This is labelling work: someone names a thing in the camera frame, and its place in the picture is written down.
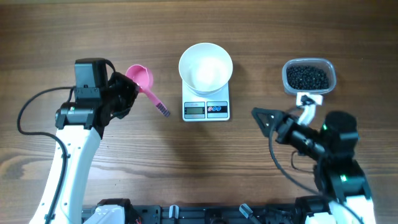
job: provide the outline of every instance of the black beans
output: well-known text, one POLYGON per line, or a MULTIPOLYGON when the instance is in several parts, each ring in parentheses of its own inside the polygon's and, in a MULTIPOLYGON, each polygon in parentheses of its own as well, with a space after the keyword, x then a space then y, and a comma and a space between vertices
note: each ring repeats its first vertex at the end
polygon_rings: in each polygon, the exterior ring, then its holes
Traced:
POLYGON ((287 83, 296 90, 323 90, 329 88, 326 72, 313 66, 290 66, 286 70, 287 83))

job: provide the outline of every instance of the wood grain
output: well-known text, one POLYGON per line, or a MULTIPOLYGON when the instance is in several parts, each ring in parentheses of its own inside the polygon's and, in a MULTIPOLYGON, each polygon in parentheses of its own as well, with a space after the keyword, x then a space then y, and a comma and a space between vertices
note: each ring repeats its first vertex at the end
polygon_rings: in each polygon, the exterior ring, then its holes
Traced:
MULTIPOLYGON (((358 118, 356 158, 368 175, 378 223, 398 218, 398 10, 394 1, 151 1, 0 6, 0 223, 27 223, 44 190, 54 142, 21 136, 17 114, 33 94, 73 85, 78 58, 105 57, 117 70, 139 63, 155 76, 165 118, 144 96, 112 121, 91 166, 84 203, 130 198, 135 204, 262 204, 308 195, 274 167, 250 111, 284 110, 281 69, 292 58, 323 57, 337 86, 313 122, 328 111, 358 118), (234 62, 232 118, 184 123, 178 60, 198 42, 224 47, 234 62)), ((35 100, 22 122, 55 132, 67 91, 35 100)), ((291 147, 275 146, 290 167, 291 147)), ((309 159, 297 160, 310 168, 309 159)))

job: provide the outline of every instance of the black cable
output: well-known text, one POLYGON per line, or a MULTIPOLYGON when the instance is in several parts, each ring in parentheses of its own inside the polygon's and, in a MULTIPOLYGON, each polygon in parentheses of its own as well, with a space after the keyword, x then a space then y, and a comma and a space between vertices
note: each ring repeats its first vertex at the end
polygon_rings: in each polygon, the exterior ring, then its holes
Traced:
POLYGON ((322 173, 322 162, 326 159, 326 155, 321 155, 317 161, 317 175, 320 177, 322 173))
POLYGON ((293 151, 293 152, 292 152, 292 155, 291 155, 291 157, 290 157, 290 165, 292 166, 292 168, 293 168, 294 170, 296 170, 296 171, 300 171, 300 172, 304 172, 304 173, 308 173, 308 174, 313 174, 313 171, 303 170, 303 169, 297 168, 297 167, 294 165, 293 157, 294 157, 294 154, 296 154, 297 152, 298 152, 298 151, 293 151))
POLYGON ((64 145, 64 143, 61 141, 61 139, 59 139, 58 137, 56 137, 53 134, 42 132, 42 131, 28 132, 28 131, 22 130, 22 128, 21 128, 21 118, 22 118, 22 114, 23 114, 24 110, 26 109, 27 105, 29 105, 29 103, 31 103, 38 96, 43 95, 44 93, 48 93, 50 91, 55 91, 55 90, 70 90, 69 98, 68 98, 68 101, 70 101, 71 98, 72 98, 73 89, 74 89, 74 86, 73 87, 57 87, 57 88, 51 88, 51 89, 48 89, 48 90, 41 91, 40 93, 34 95, 31 99, 29 99, 23 105, 23 107, 21 108, 21 110, 20 110, 20 112, 18 114, 18 118, 17 118, 17 128, 18 128, 18 131, 21 134, 29 135, 29 136, 34 136, 34 135, 36 135, 36 136, 37 135, 48 136, 48 137, 54 139, 60 145, 61 150, 62 150, 62 169, 61 169, 61 174, 60 174, 60 178, 59 178, 59 181, 58 181, 57 188, 55 189, 54 198, 52 199, 49 212, 48 212, 47 217, 45 219, 45 224, 49 224, 51 222, 51 220, 53 219, 55 206, 56 206, 56 204, 58 202, 58 199, 59 199, 59 196, 60 196, 60 192, 61 192, 61 188, 62 188, 62 184, 63 184, 63 181, 65 179, 65 173, 66 173, 67 162, 68 162, 68 151, 67 151, 67 148, 64 145))
POLYGON ((359 223, 364 224, 364 222, 362 221, 362 219, 361 219, 352 209, 350 209, 349 207, 347 207, 343 202, 338 202, 337 200, 335 200, 335 199, 332 198, 332 197, 329 197, 329 196, 327 196, 327 195, 323 195, 322 193, 317 192, 316 190, 313 190, 313 189, 311 189, 311 188, 309 188, 309 187, 307 187, 307 186, 301 184, 300 182, 298 182, 297 180, 295 180, 291 175, 289 175, 289 174, 282 168, 282 166, 278 163, 278 160, 276 159, 275 154, 274 154, 274 149, 272 148, 272 137, 273 137, 273 135, 274 135, 275 127, 276 127, 276 124, 275 124, 275 122, 273 122, 273 123, 271 124, 271 128, 270 128, 270 130, 269 130, 268 146, 269 146, 269 153, 270 153, 270 155, 271 155, 271 158, 272 158, 272 160, 274 161, 275 166, 281 171, 281 173, 282 173, 288 180, 290 180, 291 182, 293 182, 293 184, 295 184, 295 185, 301 187, 302 189, 304 189, 304 190, 310 192, 311 194, 315 194, 315 195, 317 195, 317 196, 322 197, 324 200, 336 202, 337 204, 341 205, 343 208, 347 209, 347 211, 349 211, 349 212, 359 221, 359 223))
POLYGON ((105 61, 105 64, 109 65, 109 67, 112 68, 113 72, 116 72, 116 69, 115 69, 115 67, 113 66, 113 64, 112 64, 112 62, 110 60, 104 59, 104 61, 105 61))

